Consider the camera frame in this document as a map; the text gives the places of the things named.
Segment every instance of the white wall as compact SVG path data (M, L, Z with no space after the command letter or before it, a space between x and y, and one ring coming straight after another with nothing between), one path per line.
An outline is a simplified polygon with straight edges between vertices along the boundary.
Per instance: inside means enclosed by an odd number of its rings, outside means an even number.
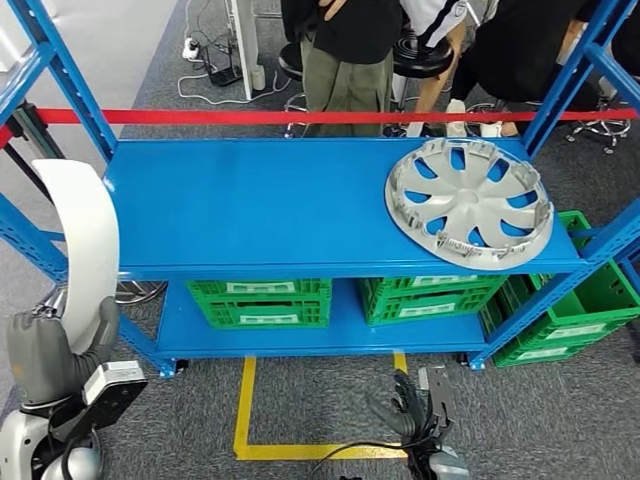
M57 0L41 0L52 18L57 14ZM30 42L7 0L0 0L0 72L8 72L25 52Z

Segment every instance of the silver wheel cover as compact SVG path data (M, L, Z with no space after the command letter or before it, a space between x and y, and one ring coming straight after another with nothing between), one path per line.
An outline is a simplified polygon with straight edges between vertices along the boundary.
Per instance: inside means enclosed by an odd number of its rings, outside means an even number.
M425 142L393 167L385 200L393 221L416 243L478 270L534 258L553 223L553 205L537 171L482 140Z

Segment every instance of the crate label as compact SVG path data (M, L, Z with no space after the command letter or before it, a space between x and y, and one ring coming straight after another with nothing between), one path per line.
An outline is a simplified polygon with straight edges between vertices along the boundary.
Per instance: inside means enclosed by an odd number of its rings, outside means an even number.
M532 358L546 358L562 355L566 352L568 347L550 348L549 350L534 350L533 352L525 352L516 360L530 360Z
M237 283L227 282L226 293L294 293L294 282Z
M445 275L440 277L416 277L415 279L414 279L414 283L411 286L421 287L423 285L437 285L438 283L467 282L469 280L475 280L476 278L478 278L478 275Z
M292 325L298 316L292 315L240 315L242 325Z
M429 307L403 308L398 317L418 317L420 315L432 315L434 313L453 312L456 303L443 303L442 305L431 305Z
M578 335L592 335L599 333L606 327L606 323L598 323L596 325L588 325L586 327L573 327L573 328L561 328L550 333L545 337L545 340L552 340L554 338L567 338L577 337Z

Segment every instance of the white shirt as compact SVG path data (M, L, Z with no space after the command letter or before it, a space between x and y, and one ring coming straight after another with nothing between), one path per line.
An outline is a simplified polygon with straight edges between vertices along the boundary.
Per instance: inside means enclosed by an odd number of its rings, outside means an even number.
M446 3L446 0L400 0L400 4L411 21L411 28L418 36L425 33L433 24ZM442 23L434 30L427 42L427 46L435 47L454 27L464 20L466 15L466 2L459 0L454 3L451 10L442 20Z

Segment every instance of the green pants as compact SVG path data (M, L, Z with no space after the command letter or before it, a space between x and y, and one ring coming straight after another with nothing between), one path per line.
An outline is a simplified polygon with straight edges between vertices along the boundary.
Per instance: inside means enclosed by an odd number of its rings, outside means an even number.
M309 112L386 112L391 102L393 53L371 65L340 62L313 47L312 34L300 42L303 87ZM381 124L307 125L305 136L380 136Z

